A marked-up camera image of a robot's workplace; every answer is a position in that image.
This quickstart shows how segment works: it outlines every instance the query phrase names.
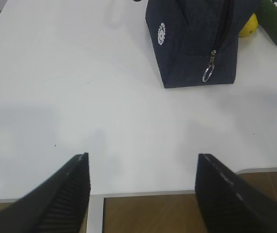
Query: zipper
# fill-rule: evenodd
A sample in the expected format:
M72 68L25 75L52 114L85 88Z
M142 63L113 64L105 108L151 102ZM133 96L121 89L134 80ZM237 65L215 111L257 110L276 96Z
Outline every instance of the zipper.
M213 49L210 54L210 61L202 77L202 81L204 83L210 79L215 68L214 60L215 60L216 53L218 52L218 50L221 48L221 46L227 39L231 24L232 24L232 19L233 19L233 9L234 9L234 0L223 0L220 23L216 33Z

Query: cucumber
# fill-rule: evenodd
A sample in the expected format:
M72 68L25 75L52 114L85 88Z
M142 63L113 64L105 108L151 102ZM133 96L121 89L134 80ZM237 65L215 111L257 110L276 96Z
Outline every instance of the cucumber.
M261 0L261 5L255 14L259 24L277 45L277 6L272 0Z

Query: navy blue bag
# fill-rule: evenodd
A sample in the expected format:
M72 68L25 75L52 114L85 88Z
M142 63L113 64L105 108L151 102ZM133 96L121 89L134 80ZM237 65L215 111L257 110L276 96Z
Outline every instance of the navy blue bag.
M234 83L238 35L260 0L149 0L146 22L165 88Z

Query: table leg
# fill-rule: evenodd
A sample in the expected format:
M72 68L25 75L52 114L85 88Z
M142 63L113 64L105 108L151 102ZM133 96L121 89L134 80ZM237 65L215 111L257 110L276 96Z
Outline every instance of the table leg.
M104 197L102 195L90 195L87 233L102 233L103 228Z

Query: white table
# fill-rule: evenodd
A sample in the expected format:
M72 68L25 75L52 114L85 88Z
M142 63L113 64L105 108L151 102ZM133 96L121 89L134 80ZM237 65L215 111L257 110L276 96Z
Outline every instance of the white table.
M88 233L103 197L194 189L197 155L277 170L277 47L239 43L234 85L166 90L147 0L9 0L0 15L0 200L89 152Z

